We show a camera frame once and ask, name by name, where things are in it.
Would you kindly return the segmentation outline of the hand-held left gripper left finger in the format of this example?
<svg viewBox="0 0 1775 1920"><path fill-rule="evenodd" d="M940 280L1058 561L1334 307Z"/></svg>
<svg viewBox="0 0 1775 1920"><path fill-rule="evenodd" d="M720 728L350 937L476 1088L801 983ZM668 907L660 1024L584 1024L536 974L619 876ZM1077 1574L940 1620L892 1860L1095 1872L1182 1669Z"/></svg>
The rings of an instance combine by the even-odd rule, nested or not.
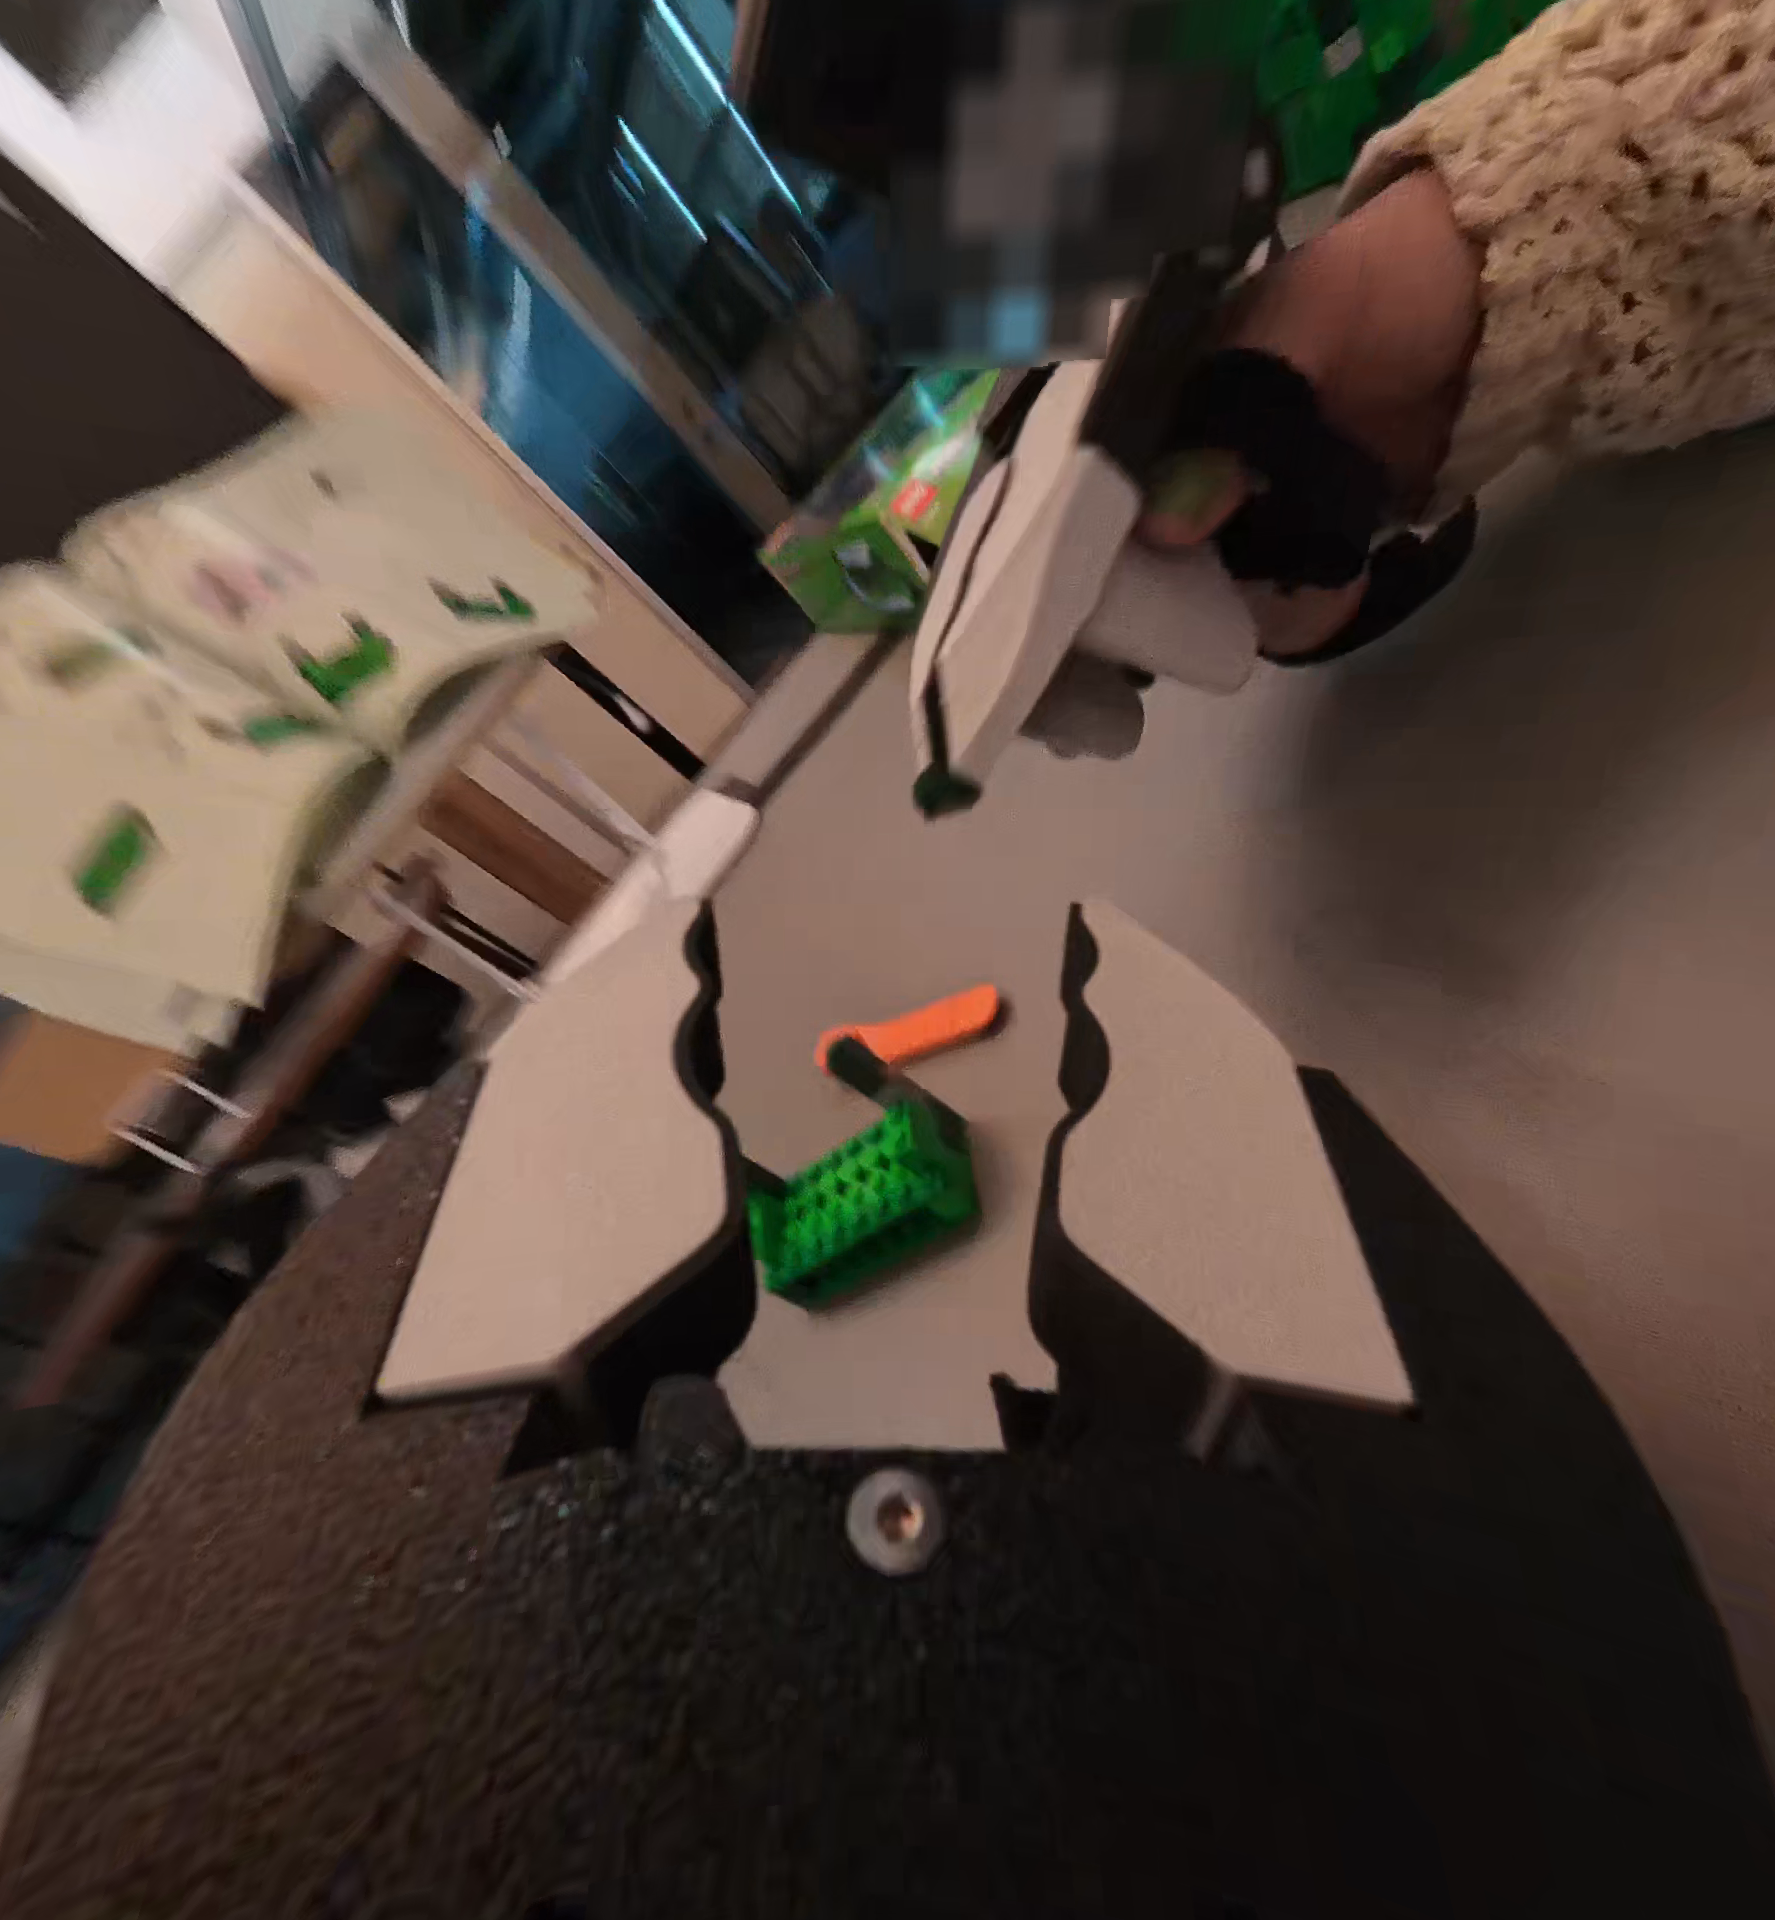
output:
<svg viewBox="0 0 1775 1920"><path fill-rule="evenodd" d="M704 901L649 907L491 1048L372 1408L518 1405L518 1449L631 1449L755 1328Z"/></svg>

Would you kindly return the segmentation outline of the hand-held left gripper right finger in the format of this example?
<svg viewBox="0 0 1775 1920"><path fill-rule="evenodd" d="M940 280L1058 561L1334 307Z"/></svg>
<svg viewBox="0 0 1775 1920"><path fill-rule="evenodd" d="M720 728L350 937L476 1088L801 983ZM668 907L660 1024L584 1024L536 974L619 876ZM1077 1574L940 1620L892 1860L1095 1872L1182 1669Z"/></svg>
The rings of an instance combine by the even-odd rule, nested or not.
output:
<svg viewBox="0 0 1775 1920"><path fill-rule="evenodd" d="M1209 1459L1249 1392L1415 1415L1296 1065L1263 1017L1077 901L1062 1019L1029 1234L1058 1428Z"/></svg>

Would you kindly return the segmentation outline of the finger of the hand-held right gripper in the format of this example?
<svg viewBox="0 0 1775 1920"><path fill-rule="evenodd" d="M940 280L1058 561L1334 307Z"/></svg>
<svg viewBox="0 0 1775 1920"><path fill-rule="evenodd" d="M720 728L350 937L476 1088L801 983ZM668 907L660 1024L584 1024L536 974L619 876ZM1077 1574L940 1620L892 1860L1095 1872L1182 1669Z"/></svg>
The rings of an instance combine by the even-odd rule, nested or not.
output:
<svg viewBox="0 0 1775 1920"><path fill-rule="evenodd" d="M988 784L1017 741L1119 765L1143 746L1143 692L1071 646L1101 610L1135 489L1095 444L993 460L940 542L940 784Z"/></svg>
<svg viewBox="0 0 1775 1920"><path fill-rule="evenodd" d="M1027 374L993 409L975 477L985 477L1010 450L1019 460L1050 460L1071 444L1089 444L1083 416L1095 385L1101 364L1062 364L1050 374ZM906 707L910 707L917 767L940 765L940 553L910 646Z"/></svg>

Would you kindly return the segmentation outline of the green lego assembly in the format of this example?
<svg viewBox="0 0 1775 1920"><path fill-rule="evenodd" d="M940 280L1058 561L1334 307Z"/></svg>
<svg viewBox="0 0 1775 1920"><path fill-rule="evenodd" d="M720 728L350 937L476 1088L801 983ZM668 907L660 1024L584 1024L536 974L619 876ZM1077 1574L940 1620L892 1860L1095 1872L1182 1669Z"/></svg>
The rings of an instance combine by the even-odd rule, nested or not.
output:
<svg viewBox="0 0 1775 1920"><path fill-rule="evenodd" d="M826 1067L873 1101L873 1123L790 1180L741 1163L755 1272L790 1307L830 1307L979 1229L970 1120L858 1037Z"/></svg>

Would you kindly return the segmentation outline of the person's right forearm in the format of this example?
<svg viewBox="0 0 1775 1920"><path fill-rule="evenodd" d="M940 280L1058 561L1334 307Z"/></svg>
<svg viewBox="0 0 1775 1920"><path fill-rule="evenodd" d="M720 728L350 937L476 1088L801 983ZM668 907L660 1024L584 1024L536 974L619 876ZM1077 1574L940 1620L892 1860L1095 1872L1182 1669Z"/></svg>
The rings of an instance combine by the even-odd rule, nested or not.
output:
<svg viewBox="0 0 1775 1920"><path fill-rule="evenodd" d="M1482 254L1441 502L1775 420L1775 0L1547 4L1379 132L1342 211L1404 174Z"/></svg>

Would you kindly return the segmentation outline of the green lego set box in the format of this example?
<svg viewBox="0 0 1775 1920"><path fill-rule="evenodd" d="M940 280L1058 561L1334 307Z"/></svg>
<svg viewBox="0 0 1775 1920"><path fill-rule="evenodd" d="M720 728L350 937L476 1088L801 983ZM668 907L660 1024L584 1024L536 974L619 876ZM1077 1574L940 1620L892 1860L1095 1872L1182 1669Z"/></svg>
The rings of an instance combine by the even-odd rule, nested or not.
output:
<svg viewBox="0 0 1775 1920"><path fill-rule="evenodd" d="M979 460L1002 374L917 374L759 542L814 632L906 632Z"/></svg>

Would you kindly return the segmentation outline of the green lego creeper figure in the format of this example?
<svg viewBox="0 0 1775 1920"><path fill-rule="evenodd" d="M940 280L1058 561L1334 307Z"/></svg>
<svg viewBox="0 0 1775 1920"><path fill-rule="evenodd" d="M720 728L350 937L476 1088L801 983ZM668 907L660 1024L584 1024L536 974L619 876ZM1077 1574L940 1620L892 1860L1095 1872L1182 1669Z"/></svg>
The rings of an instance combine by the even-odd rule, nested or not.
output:
<svg viewBox="0 0 1775 1920"><path fill-rule="evenodd" d="M1542 14L1542 0L1265 0L1256 105L1283 202L1342 184L1355 152Z"/></svg>

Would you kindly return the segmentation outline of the lego instruction booklet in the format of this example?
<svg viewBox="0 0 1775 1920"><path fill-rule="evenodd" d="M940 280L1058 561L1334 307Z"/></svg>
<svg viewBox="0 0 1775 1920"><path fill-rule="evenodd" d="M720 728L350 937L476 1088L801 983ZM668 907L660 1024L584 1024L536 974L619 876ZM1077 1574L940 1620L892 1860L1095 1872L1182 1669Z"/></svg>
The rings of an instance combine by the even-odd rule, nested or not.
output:
<svg viewBox="0 0 1775 1920"><path fill-rule="evenodd" d="M383 416L286 420L0 570L0 1001L214 1037L416 741L592 618L580 553Z"/></svg>

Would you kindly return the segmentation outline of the person's right hand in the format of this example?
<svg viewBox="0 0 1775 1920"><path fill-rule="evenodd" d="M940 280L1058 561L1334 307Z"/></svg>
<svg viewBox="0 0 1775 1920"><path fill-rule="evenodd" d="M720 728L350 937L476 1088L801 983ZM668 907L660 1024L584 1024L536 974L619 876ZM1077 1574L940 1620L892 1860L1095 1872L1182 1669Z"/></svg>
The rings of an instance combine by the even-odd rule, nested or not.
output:
<svg viewBox="0 0 1775 1920"><path fill-rule="evenodd" d="M1423 531L1482 323L1482 245L1458 236L1445 176L1400 164L1332 230L1231 300L1196 366L1307 391L1332 437L1380 470L1372 542Z"/></svg>

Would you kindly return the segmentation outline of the orange brick separator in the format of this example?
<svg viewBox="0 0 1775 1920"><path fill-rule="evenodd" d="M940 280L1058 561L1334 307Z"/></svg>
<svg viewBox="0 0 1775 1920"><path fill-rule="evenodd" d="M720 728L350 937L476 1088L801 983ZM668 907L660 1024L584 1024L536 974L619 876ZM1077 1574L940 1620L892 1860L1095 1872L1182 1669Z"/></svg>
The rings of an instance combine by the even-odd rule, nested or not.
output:
<svg viewBox="0 0 1775 1920"><path fill-rule="evenodd" d="M883 1019L826 1024L813 1057L824 1074L830 1074L836 1048L864 1048L883 1067L917 1067L926 1057L993 1037L1002 1019L1006 997L993 983L975 983L961 997L940 997Z"/></svg>

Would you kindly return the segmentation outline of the black board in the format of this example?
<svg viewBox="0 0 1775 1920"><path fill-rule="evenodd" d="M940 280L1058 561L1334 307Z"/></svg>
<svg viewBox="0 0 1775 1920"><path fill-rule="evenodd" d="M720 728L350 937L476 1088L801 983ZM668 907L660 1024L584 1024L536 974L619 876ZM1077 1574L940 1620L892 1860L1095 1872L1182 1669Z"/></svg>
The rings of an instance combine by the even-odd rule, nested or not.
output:
<svg viewBox="0 0 1775 1920"><path fill-rule="evenodd" d="M237 351L0 152L0 563L286 420Z"/></svg>

